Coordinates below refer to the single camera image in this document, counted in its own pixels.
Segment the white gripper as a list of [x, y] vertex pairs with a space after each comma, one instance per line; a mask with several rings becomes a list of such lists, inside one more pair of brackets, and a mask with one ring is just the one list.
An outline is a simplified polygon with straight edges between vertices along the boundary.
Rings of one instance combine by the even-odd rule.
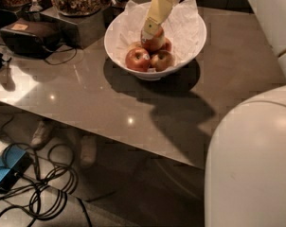
[[174, 0], [151, 0], [144, 26], [141, 30], [143, 42], [151, 40], [156, 35], [161, 25], [170, 16], [174, 4]]

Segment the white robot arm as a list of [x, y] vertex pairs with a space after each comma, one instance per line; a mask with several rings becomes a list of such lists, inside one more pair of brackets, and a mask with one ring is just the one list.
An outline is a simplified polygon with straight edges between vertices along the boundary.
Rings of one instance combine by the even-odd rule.
[[[248, 0], [286, 78], [286, 0]], [[206, 156], [205, 227], [286, 227], [286, 85], [231, 110]]]

